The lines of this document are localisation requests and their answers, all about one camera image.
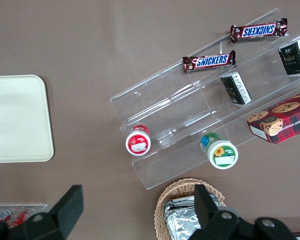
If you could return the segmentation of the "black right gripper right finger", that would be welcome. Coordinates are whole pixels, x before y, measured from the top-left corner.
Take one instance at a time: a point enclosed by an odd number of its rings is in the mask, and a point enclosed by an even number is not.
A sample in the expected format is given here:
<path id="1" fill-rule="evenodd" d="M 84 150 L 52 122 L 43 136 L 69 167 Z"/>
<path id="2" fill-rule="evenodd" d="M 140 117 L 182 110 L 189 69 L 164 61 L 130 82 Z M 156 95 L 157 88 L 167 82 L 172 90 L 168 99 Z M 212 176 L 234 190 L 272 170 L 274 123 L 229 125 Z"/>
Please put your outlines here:
<path id="1" fill-rule="evenodd" d="M 200 229 L 191 240 L 254 240 L 254 226 L 227 207 L 219 209 L 204 185 L 194 186 L 194 208 Z"/>

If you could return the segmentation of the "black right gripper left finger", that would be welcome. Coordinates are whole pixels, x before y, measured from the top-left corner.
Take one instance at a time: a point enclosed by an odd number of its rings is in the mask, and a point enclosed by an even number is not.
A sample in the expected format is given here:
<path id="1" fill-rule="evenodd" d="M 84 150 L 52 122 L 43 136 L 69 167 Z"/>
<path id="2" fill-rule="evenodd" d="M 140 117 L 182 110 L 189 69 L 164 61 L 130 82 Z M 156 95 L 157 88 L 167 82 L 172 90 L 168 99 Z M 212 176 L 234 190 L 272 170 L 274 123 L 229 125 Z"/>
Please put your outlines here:
<path id="1" fill-rule="evenodd" d="M 8 231 L 10 240 L 66 240 L 84 210 L 82 185 L 73 185 L 49 212 L 38 212 Z"/>

